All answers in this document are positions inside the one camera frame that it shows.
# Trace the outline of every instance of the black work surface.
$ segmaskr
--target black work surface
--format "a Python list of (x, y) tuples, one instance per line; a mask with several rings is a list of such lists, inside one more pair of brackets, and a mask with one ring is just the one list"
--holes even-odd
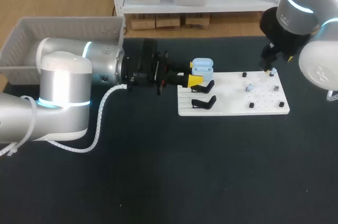
[[(173, 60), (212, 58), (215, 72), (260, 70), (265, 38), (159, 40)], [(126, 53), (141, 39), (126, 39)], [(1, 223), (337, 223), (338, 102), (298, 61), (276, 64), (290, 113), (180, 117), (175, 87), (115, 92), (88, 154), (32, 142), (0, 158)], [(10, 87), (38, 97), (34, 87)], [(93, 88), (91, 144), (106, 88)]]

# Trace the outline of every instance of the wooden floor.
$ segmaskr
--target wooden floor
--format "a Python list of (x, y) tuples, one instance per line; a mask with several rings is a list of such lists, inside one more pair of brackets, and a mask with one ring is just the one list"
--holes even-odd
[[(11, 29), (23, 16), (109, 16), (113, 0), (0, 0), (0, 47)], [(205, 38), (215, 36), (262, 35), (260, 13), (213, 14), (207, 30), (150, 30), (128, 28), (126, 38)], [(0, 78), (0, 90), (3, 85)]]

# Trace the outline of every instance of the metal shelf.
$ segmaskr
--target metal shelf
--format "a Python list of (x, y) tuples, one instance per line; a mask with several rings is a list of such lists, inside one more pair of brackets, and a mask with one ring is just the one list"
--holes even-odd
[(278, 5), (278, 0), (208, 0), (205, 6), (177, 6), (173, 0), (155, 5), (130, 4), (128, 0), (114, 0), (118, 16), (148, 13), (213, 13), (265, 11)]
[(278, 0), (208, 0), (205, 6), (176, 6), (173, 0), (162, 0), (160, 4), (130, 4), (124, 0), (125, 14), (148, 13), (204, 13), (204, 12), (243, 12), (265, 11), (277, 6)]

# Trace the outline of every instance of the white board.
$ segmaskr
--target white board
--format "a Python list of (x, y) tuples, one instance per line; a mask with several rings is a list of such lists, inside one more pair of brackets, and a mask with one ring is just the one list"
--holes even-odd
[[(192, 92), (190, 88), (177, 87), (180, 116), (248, 116), (248, 115), (284, 115), (290, 112), (278, 73), (273, 77), (268, 73), (216, 72), (213, 74), (215, 85), (208, 94)], [(253, 84), (254, 89), (246, 92), (246, 87)], [(210, 110), (193, 108), (192, 99), (208, 102), (216, 95), (217, 101)]]

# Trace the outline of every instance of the cable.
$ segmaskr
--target cable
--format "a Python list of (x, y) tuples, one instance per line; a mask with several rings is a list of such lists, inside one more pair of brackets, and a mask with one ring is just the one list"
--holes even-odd
[(55, 142), (55, 141), (48, 141), (48, 142), (51, 143), (54, 146), (57, 146), (57, 147), (62, 148), (64, 150), (75, 152), (75, 153), (88, 153), (89, 151), (93, 150), (94, 147), (96, 146), (97, 142), (99, 141), (100, 130), (101, 130), (102, 112), (103, 112), (106, 100), (107, 100), (107, 98), (109, 97), (109, 95), (111, 93), (113, 93), (115, 90), (118, 90), (118, 89), (127, 89), (127, 85), (126, 84), (116, 85), (116, 86), (110, 88), (105, 93), (105, 95), (103, 96), (103, 98), (101, 100), (101, 103), (100, 103), (100, 107), (99, 107), (99, 113), (98, 113), (98, 116), (97, 116), (95, 138), (94, 138), (93, 143), (89, 147), (84, 148), (84, 149), (77, 149), (77, 148), (73, 148), (73, 147), (62, 145), (62, 144), (60, 144), (58, 142)]
[(9, 150), (11, 150), (14, 146), (16, 145), (16, 143), (11, 143), (8, 146), (6, 146), (4, 149), (2, 149), (0, 151), (0, 156), (4, 155), (5, 153), (7, 153)]
[(17, 149), (20, 146), (22, 146), (30, 138), (30, 136), (33, 133), (33, 130), (34, 130), (34, 127), (35, 127), (35, 122), (36, 122), (36, 113), (37, 113), (36, 102), (30, 96), (22, 96), (20, 98), (28, 99), (32, 104), (32, 120), (31, 120), (31, 123), (30, 123), (30, 125), (28, 127), (28, 131), (27, 131), (26, 135), (23, 137), (23, 139), (19, 143), (11, 143), (8, 146), (6, 146), (4, 149), (2, 149), (0, 151), (0, 156), (4, 155), (8, 151), (9, 151), (9, 153), (7, 154), (8, 156), (11, 156), (13, 153), (16, 153)]
[(334, 95), (334, 96), (332, 96), (332, 95), (333, 95), (333, 91), (327, 92), (326, 100), (328, 100), (328, 101), (336, 101), (336, 100), (338, 100), (338, 94)]

